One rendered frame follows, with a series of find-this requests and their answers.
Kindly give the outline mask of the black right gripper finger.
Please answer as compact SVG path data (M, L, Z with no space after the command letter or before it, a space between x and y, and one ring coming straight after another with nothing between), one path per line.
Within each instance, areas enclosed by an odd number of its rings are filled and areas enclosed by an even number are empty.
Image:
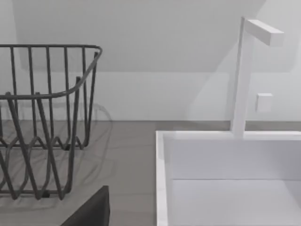
M109 226L109 186L102 186L60 226Z

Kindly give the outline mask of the white sink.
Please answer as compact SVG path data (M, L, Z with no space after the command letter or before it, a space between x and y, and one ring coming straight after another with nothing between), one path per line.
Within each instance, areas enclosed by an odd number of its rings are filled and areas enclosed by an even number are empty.
M156 132L156 226L301 226L301 132Z

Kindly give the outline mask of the tall white tap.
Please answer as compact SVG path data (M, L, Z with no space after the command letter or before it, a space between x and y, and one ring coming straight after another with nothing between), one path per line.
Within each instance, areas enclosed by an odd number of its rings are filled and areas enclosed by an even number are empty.
M245 133L253 48L256 39L269 47L281 47L284 43L285 33L261 20L241 17L233 116L230 122L230 130L236 138L243 137Z

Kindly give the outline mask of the small white tap knob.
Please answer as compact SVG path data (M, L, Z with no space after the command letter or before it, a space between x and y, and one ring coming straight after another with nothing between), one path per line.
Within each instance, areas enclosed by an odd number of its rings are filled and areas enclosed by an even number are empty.
M258 93L256 99L256 112L267 113L272 108L273 95L271 93Z

